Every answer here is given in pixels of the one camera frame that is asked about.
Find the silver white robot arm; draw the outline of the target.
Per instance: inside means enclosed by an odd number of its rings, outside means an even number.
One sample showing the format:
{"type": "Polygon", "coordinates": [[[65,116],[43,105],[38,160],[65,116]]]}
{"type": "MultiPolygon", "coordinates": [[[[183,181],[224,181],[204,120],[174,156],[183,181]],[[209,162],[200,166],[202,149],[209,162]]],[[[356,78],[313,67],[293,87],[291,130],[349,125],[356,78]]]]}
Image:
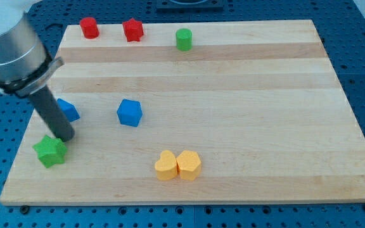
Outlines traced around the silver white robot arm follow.
{"type": "Polygon", "coordinates": [[[0,1],[0,91],[47,98],[47,82],[63,65],[47,50],[27,13],[39,0],[0,1]]]}

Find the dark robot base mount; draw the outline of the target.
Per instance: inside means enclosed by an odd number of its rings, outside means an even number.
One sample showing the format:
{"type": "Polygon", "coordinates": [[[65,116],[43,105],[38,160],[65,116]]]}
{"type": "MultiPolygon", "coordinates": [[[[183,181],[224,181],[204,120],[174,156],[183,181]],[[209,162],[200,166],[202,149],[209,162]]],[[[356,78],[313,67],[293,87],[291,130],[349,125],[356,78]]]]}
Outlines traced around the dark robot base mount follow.
{"type": "Polygon", "coordinates": [[[225,0],[156,0],[157,11],[221,10],[225,0]]]}

